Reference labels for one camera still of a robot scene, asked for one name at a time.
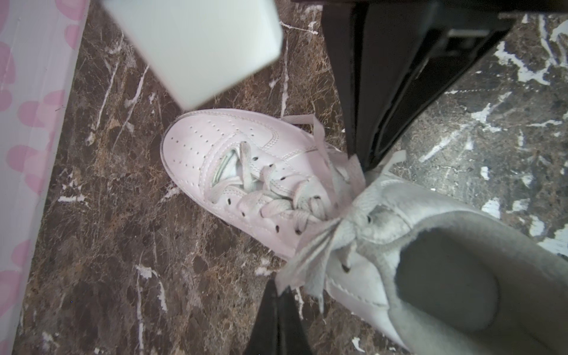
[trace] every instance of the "pink patterned fabric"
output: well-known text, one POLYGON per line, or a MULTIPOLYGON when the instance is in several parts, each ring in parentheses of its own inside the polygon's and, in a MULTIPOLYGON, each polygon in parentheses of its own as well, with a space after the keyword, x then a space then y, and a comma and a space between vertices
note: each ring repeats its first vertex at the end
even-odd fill
POLYGON ((88 7, 0 0, 0 355, 12 350, 88 7))

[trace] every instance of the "shoe insole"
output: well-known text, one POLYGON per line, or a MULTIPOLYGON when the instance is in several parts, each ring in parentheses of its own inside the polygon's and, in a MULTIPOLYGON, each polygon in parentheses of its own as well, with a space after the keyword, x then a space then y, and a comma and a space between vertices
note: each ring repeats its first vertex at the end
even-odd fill
POLYGON ((495 276, 443 229, 402 250, 395 282, 403 301, 463 332, 487 328, 498 310, 495 276))

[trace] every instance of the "shoe tongue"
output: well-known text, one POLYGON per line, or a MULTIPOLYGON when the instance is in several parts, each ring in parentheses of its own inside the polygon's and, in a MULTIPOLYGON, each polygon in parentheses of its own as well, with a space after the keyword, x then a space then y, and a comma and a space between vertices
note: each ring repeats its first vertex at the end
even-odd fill
POLYGON ((221 163, 213 177, 213 185, 225 179, 241 176, 242 173, 243 167, 239 156, 235 151, 230 151, 221 159, 221 163))

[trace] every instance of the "shoe stitching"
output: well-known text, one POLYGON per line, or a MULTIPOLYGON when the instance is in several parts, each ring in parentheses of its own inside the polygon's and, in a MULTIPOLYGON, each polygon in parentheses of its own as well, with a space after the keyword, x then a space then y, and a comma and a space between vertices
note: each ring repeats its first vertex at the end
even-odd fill
POLYGON ((246 117, 243 117, 243 116, 237 116, 237 115, 234 115, 234 114, 228 114, 228 113, 224 113, 224 112, 211 111, 211 110, 195 111, 195 112, 191 112, 191 113, 192 113, 191 115, 206 114, 206 115, 211 115, 211 116, 231 117, 231 118, 241 119, 241 120, 244 120, 244 121, 254 122, 254 123, 256 123, 260 126, 263 126, 272 133, 272 138, 268 141, 268 143, 266 143, 264 145, 264 147, 266 147, 267 149, 272 147, 274 144, 276 144, 276 142, 280 138, 278 131, 276 131, 274 128, 272 128, 271 126, 267 126, 267 125, 263 124, 262 122, 259 122, 257 120, 251 119, 251 118, 246 118, 246 117))
POLYGON ((315 145, 312 145, 310 147, 307 147, 305 149, 296 149, 295 151, 292 151, 288 154, 286 154, 285 156, 282 157, 283 160, 286 160, 292 156, 295 156, 296 154, 300 154, 300 153, 310 153, 310 152, 316 152, 317 151, 317 147, 315 145))
POLYGON ((329 275, 327 275, 327 279, 328 279, 328 281, 331 282, 331 284, 333 284, 335 287, 337 287, 338 289, 340 289, 342 292, 344 292, 344 293, 350 295, 351 297, 354 297, 354 298, 358 299, 358 300, 361 301, 361 302, 364 302, 364 303, 367 303, 367 304, 370 304, 370 305, 372 305, 372 306, 376 306, 376 307, 379 307, 379 308, 384 308, 385 310, 388 310, 388 309, 389 309, 389 305, 388 305, 388 304, 376 303, 376 302, 370 301, 370 300, 368 300, 368 299, 365 299, 365 298, 363 298, 363 297, 361 297, 361 296, 359 296, 359 295, 356 295, 356 294, 350 292, 349 290, 347 290, 346 288, 344 288, 343 286, 341 286, 341 284, 339 284, 337 281, 335 281, 335 280, 334 280, 331 276, 329 276, 329 275))
POLYGON ((238 133, 233 133, 230 136, 227 137, 226 141, 221 145, 220 148, 218 148, 215 153, 207 153, 206 158, 204 158, 204 161, 202 163, 202 171, 201 174, 199 176, 199 184, 200 184, 200 191, 203 193, 203 195, 205 195, 205 183, 207 180, 207 177, 209 175, 209 169, 211 167, 211 164, 213 163, 213 161, 215 160, 215 157, 217 157, 217 153, 222 152, 221 156, 223 156, 223 153, 227 153, 230 149, 229 147, 231 147, 231 149, 233 149, 234 147, 238 146, 238 142, 233 141, 232 139, 237 135, 238 133))

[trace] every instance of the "shoe toe box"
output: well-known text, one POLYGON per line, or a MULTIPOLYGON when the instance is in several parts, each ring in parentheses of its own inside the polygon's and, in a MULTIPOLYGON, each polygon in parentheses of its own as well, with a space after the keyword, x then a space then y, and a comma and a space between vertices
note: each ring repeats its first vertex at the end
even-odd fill
POLYGON ((207 115, 189 115, 173 123, 162 140, 162 163, 168 175, 185 193, 201 200, 203 166, 215 143, 228 132, 207 115))

